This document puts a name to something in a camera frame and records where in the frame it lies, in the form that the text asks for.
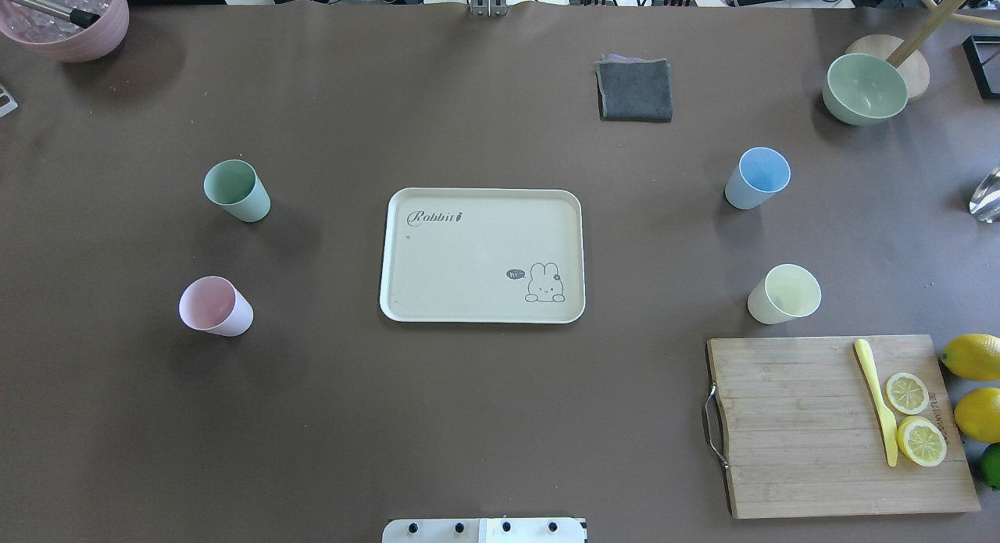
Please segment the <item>yellow cup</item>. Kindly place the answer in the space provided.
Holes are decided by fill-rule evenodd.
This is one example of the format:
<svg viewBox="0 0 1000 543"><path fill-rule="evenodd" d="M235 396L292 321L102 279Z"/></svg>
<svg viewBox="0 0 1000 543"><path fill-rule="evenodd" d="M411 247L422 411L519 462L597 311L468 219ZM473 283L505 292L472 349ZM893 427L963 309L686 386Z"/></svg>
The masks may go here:
<svg viewBox="0 0 1000 543"><path fill-rule="evenodd" d="M754 287L747 308L760 323L784 323L813 314L821 300L820 284L807 269L781 264Z"/></svg>

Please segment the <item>yellow plastic knife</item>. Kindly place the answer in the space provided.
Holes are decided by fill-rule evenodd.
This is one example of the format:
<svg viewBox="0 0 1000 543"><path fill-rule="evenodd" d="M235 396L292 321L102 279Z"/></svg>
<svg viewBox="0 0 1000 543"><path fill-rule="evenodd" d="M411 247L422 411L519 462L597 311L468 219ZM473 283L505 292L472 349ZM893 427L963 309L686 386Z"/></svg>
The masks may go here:
<svg viewBox="0 0 1000 543"><path fill-rule="evenodd" d="M899 454L896 439L897 421L895 419L895 415L889 409L883 397L882 387L879 381L879 375L871 344L866 339L859 338L854 341L854 350L866 381L866 385L870 392L873 408L875 408L877 415L880 432L883 438L886 464L889 465L889 467L896 467L898 464Z"/></svg>

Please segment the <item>wooden cutting board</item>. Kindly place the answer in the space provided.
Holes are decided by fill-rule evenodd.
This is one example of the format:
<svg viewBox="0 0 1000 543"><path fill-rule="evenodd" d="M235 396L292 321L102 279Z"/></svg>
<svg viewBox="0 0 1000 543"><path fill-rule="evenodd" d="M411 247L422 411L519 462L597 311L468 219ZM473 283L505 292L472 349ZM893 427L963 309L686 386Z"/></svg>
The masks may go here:
<svg viewBox="0 0 1000 543"><path fill-rule="evenodd" d="M943 433L935 467L886 464L854 337L716 338L707 343L716 451L738 519L977 511L952 404L927 335L869 337L880 382L910 372L930 393L923 416Z"/></svg>

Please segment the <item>green lime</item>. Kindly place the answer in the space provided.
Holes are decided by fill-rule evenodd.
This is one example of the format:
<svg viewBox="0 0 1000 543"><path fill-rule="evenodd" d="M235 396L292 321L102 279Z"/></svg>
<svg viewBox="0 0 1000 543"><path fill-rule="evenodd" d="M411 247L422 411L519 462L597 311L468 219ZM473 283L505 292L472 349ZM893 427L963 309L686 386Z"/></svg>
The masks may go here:
<svg viewBox="0 0 1000 543"><path fill-rule="evenodd" d="M989 444L980 456L980 476L993 491L1000 491L1000 444Z"/></svg>

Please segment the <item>wooden stand with base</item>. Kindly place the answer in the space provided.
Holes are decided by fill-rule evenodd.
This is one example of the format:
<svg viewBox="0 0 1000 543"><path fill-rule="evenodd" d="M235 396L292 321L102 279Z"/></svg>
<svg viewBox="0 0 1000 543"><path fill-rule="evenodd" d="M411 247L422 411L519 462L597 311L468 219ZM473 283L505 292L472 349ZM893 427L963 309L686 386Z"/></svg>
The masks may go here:
<svg viewBox="0 0 1000 543"><path fill-rule="evenodd" d="M920 46L937 28L947 20L957 22L982 24L987 27L997 27L998 21L986 17L967 16L959 9L968 0L920 0L929 15L925 17L920 27L905 40L888 34L869 34L852 42L846 48L847 54L867 54L886 60L906 80L908 102L914 102L925 94L930 83L930 67L927 59L919 52Z"/></svg>

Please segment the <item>green cup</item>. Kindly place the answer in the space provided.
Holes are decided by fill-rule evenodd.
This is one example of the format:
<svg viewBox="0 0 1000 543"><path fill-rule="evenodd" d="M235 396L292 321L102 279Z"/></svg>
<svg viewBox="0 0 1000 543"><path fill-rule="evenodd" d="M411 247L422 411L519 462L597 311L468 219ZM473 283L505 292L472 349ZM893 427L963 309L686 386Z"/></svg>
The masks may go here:
<svg viewBox="0 0 1000 543"><path fill-rule="evenodd" d="M228 159L208 170L203 191L215 205L246 223L257 222L270 212L271 198L253 166Z"/></svg>

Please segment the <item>pink ice bowl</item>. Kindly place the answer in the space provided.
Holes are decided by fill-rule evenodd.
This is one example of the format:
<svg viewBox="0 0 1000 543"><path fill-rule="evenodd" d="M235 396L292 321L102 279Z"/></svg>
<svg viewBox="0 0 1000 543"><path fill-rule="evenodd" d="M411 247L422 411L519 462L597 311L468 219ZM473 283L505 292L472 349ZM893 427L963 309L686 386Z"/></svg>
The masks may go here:
<svg viewBox="0 0 1000 543"><path fill-rule="evenodd" d="M2 33L36 55L64 63L82 63L110 54L125 38L129 27L127 0L50 0L68 8L96 13L99 19L82 28L2 0Z"/></svg>

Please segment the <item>pink cup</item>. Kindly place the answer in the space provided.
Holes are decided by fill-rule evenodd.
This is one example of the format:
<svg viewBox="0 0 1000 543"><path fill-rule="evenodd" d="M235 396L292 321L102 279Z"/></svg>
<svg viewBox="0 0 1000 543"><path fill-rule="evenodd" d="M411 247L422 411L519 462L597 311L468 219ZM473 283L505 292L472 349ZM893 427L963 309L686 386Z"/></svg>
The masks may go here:
<svg viewBox="0 0 1000 543"><path fill-rule="evenodd" d="M228 279L206 276L190 283L179 300L180 319L193 330L235 337L246 332L254 309Z"/></svg>

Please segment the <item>black frame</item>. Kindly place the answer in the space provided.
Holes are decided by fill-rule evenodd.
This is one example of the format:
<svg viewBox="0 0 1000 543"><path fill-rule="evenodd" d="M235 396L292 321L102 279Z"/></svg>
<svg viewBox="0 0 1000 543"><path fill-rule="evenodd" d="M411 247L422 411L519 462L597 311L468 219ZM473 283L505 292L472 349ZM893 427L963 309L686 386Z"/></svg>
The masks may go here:
<svg viewBox="0 0 1000 543"><path fill-rule="evenodd" d="M999 37L970 35L962 44L982 99L999 99Z"/></svg>

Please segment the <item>whole lemon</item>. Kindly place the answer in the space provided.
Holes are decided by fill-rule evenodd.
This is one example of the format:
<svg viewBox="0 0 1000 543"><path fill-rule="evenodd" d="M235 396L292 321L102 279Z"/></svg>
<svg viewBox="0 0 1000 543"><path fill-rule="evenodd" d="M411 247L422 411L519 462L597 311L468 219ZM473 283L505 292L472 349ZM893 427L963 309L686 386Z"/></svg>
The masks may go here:
<svg viewBox="0 0 1000 543"><path fill-rule="evenodd" d="M960 335L943 348L940 359L959 378L999 380L999 338L996 336Z"/></svg>
<svg viewBox="0 0 1000 543"><path fill-rule="evenodd" d="M998 444L999 389L978 388L965 394L955 405L954 418L966 437L985 444Z"/></svg>

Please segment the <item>cream rabbit tray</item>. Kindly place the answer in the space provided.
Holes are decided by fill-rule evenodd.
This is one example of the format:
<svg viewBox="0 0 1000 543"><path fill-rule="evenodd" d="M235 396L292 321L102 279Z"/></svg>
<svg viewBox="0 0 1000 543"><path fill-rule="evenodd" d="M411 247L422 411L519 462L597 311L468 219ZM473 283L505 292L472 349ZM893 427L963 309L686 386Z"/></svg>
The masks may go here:
<svg viewBox="0 0 1000 543"><path fill-rule="evenodd" d="M586 307L582 208L557 188L401 188L380 308L398 322L572 323Z"/></svg>

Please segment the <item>lemon slice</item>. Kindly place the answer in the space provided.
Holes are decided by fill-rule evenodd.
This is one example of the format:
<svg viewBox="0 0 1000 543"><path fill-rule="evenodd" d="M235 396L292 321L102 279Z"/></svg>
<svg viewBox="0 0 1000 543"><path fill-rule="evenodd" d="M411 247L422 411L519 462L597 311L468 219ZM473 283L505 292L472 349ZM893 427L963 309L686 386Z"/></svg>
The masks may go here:
<svg viewBox="0 0 1000 543"><path fill-rule="evenodd" d="M908 459L922 467L936 467L947 454L944 435L934 423L920 416L906 417L899 423L896 442Z"/></svg>
<svg viewBox="0 0 1000 543"><path fill-rule="evenodd" d="M887 403L908 416L921 414L930 404L925 383L914 373L894 373L886 380L884 390Z"/></svg>

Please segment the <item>lower whole lemon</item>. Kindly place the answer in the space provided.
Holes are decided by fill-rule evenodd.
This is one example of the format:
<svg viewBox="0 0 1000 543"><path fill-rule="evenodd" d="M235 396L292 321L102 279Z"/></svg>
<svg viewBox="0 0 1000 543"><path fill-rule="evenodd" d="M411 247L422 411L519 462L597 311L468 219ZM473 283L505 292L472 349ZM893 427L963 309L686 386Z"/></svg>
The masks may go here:
<svg viewBox="0 0 1000 543"><path fill-rule="evenodd" d="M966 437L985 444L998 444L999 389L978 388L965 394L955 405L954 418Z"/></svg>

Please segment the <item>blue cup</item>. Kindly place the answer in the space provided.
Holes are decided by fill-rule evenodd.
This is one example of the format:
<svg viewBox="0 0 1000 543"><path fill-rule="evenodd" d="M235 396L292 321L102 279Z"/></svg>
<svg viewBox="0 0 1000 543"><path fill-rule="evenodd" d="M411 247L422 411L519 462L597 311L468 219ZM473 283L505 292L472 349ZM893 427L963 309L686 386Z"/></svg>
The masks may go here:
<svg viewBox="0 0 1000 543"><path fill-rule="evenodd" d="M778 151L754 147L744 152L725 187L732 207L752 209L786 188L791 179L790 163Z"/></svg>

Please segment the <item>metal plate at edge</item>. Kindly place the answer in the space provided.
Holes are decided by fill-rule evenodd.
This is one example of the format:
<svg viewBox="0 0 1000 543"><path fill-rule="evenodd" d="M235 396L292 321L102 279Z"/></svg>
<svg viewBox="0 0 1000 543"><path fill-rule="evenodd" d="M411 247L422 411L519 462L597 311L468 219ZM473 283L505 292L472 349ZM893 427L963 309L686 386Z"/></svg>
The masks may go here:
<svg viewBox="0 0 1000 543"><path fill-rule="evenodd" d="M3 86L1 86L0 87L0 117L4 118L4 116L7 116L10 113L13 113L15 111L15 109L18 108L18 106L19 106L18 102L16 102L16 100L13 97L13 95L10 94L10 91L8 91L7 88L4 88Z"/></svg>

